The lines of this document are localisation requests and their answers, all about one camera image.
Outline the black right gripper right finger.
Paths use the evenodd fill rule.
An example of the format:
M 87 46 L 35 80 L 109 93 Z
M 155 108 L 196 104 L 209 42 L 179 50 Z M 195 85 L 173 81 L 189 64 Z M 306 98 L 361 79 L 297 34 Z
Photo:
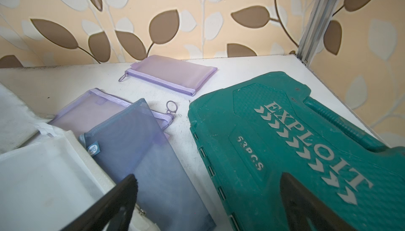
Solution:
M 282 173 L 279 187 L 291 231 L 355 230 L 291 174 Z

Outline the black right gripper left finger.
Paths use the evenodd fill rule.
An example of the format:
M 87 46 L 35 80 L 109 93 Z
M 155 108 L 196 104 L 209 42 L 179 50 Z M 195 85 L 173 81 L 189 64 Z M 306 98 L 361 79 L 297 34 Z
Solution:
M 128 175 L 64 231 L 127 231 L 137 201 L 138 182 Z

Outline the white mesh pouch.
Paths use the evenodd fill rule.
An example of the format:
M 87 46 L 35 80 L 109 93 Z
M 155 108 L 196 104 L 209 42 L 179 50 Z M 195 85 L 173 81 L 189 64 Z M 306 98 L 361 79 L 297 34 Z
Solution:
M 118 183 L 72 132 L 1 155 L 1 230 L 64 231 Z M 135 205 L 128 231 L 158 226 Z

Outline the blue-grey mesh pouch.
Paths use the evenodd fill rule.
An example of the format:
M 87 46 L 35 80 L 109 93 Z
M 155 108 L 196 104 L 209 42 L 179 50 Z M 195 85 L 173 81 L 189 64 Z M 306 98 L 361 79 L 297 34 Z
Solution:
M 79 137 L 96 143 L 96 163 L 115 182 L 133 174 L 137 204 L 162 231 L 212 231 L 216 224 L 145 99 Z

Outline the purple mesh pouch near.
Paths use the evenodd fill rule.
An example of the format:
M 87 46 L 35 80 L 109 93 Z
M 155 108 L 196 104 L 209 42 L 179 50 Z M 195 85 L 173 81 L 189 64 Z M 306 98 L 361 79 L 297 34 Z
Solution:
M 71 130 L 74 135 L 78 137 L 133 104 L 147 106 L 146 101 L 141 101 L 141 99 L 135 103 L 131 103 L 95 88 L 87 91 L 64 107 L 49 124 L 65 131 Z M 160 113 L 154 110 L 146 112 L 147 115 L 149 113 L 155 117 L 162 132 L 164 132 L 174 120 L 174 115 L 171 113 Z M 153 134 L 151 135 L 151 133 L 146 133 L 146 122 L 139 122 L 139 124 L 141 126 L 139 129 L 135 129 L 135 126 L 132 126 L 133 131 L 131 131 L 131 134 L 129 134 L 129 130 L 125 131 L 127 132 L 127 138 L 132 136 L 136 140 L 153 140 L 155 136 L 158 138 L 161 137 L 159 136 L 160 133 L 157 133 L 155 136 Z

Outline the purple mesh pouch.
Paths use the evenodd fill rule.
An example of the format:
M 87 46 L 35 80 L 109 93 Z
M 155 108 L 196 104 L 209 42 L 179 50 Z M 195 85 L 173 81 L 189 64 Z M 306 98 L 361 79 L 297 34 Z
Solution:
M 64 107 L 49 124 L 65 131 L 71 130 L 74 135 L 78 137 L 133 104 L 147 106 L 146 101 L 141 101 L 141 99 L 135 103 L 131 103 L 95 88 L 87 91 Z M 154 110 L 146 112 L 147 115 L 149 113 L 155 117 L 162 132 L 164 132 L 174 120 L 174 115 L 171 113 L 160 113 Z M 160 133 L 157 133 L 155 136 L 153 134 L 151 135 L 151 133 L 146 133 L 146 122 L 139 122 L 139 124 L 141 126 L 139 129 L 135 129 L 135 126 L 132 126 L 133 131 L 131 131 L 131 134 L 129 134 L 129 130 L 125 131 L 127 132 L 127 138 L 132 136 L 136 140 L 153 140 L 155 136 L 158 138 L 161 137 L 159 136 Z
M 133 77 L 194 96 L 216 71 L 216 67 L 152 55 L 133 63 L 125 70 L 119 82 L 126 77 Z

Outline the white Doraemon canvas bag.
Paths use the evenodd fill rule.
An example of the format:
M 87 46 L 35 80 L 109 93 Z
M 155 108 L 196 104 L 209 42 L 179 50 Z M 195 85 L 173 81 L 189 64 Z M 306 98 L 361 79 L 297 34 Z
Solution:
M 51 119 L 33 112 L 17 95 L 1 85 L 1 154 L 19 148 L 37 133 L 37 123 L 47 123 Z

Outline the purple mesh pouch far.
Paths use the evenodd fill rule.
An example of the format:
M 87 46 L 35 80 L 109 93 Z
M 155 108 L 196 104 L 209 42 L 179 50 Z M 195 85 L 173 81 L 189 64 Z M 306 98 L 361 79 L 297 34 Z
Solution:
M 125 70 L 119 82 L 126 77 L 133 77 L 194 96 L 216 71 L 216 67 L 152 55 L 133 63 Z

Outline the green plastic tool case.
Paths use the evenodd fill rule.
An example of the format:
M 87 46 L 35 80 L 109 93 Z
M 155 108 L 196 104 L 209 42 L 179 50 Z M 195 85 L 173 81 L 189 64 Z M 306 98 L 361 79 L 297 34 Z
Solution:
M 289 173 L 354 231 L 405 228 L 405 149 L 390 148 L 313 99 L 284 72 L 203 95 L 190 130 L 235 231 L 290 231 Z

